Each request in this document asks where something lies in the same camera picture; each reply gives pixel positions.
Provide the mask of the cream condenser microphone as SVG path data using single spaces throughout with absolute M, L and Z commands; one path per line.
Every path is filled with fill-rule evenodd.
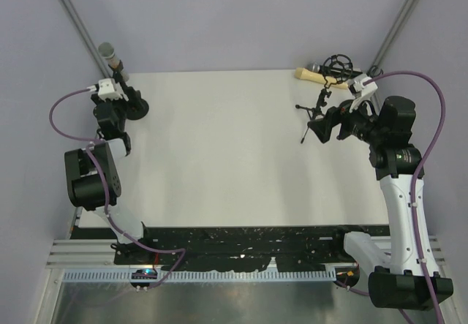
M 311 81 L 322 85 L 330 85 L 334 88 L 348 89 L 348 85 L 346 82 L 338 83 L 338 80 L 331 76 L 324 77 L 320 73 L 312 72 L 303 67 L 296 68 L 294 71 L 294 76 L 299 80 Z

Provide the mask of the black silver handheld microphone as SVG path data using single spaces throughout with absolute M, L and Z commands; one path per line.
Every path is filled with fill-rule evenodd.
M 345 78 L 346 80 L 355 78 L 362 74 L 360 70 L 349 70 L 338 67 L 324 67 L 318 63 L 309 63 L 306 65 L 306 69 L 311 72 L 326 74 L 327 76 L 331 76 L 336 79 Z

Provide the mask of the grey microphone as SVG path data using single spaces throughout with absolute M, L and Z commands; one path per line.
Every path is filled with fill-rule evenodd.
M 119 80 L 127 82 L 129 75 L 124 69 L 122 60 L 116 55 L 115 48 L 109 42 L 103 42 L 98 46 L 100 56 L 106 60 L 108 66 L 112 71 L 119 76 Z

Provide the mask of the black tripod stand with shockmount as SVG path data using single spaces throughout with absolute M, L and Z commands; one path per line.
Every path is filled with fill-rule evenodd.
M 350 59 L 350 57 L 344 55 L 344 54 L 335 54 L 332 56 L 329 56 L 324 62 L 321 64 L 324 67 L 338 67 L 342 69 L 353 69 L 353 63 Z M 338 78 L 338 83 L 344 83 L 347 82 L 345 78 Z M 331 96 L 331 86 L 330 85 L 323 85 L 322 90 L 320 91 L 320 94 L 318 96 L 316 105 L 312 108 L 304 107 L 302 105 L 296 104 L 295 108 L 297 110 L 305 110 L 309 120 L 314 120 L 317 117 L 324 116 L 324 113 L 322 112 L 322 108 L 325 107 L 327 103 L 327 99 Z

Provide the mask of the black round-base mic stand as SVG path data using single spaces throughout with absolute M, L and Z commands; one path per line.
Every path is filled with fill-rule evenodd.
M 366 72 L 366 75 L 370 78 L 376 78 L 383 74 L 384 74 L 383 69 L 376 64 L 372 65 Z

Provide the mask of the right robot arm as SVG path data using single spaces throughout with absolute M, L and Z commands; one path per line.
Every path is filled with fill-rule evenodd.
M 390 253 L 380 249 L 365 232 L 350 231 L 331 243 L 340 261 L 351 257 L 368 276 L 371 302 L 378 308 L 433 309 L 453 294 L 453 282 L 441 276 L 430 250 L 423 210 L 423 170 L 419 150 L 410 143 L 416 118 L 415 103 L 388 97 L 378 114 L 364 104 L 351 108 L 346 100 L 331 107 L 308 128 L 321 143 L 339 126 L 340 140 L 349 136 L 369 145 L 369 161 L 385 198 L 390 229 Z

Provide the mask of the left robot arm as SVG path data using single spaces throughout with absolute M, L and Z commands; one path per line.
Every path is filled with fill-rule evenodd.
M 131 256 L 142 264 L 150 263 L 156 256 L 154 243 L 144 239 L 145 225 L 131 211 L 118 204 L 122 187 L 115 161 L 131 152 L 131 139 L 125 130 L 128 119 L 142 118 L 148 112 L 143 108 L 132 114 L 133 107 L 122 91 L 110 79 L 101 80 L 95 86 L 75 91 L 68 95 L 91 94 L 95 104 L 97 135 L 93 138 L 68 138 L 86 143 L 85 148 L 64 154 L 67 193 L 70 202 L 77 208 L 98 216 L 115 233 L 116 248 L 128 248 Z

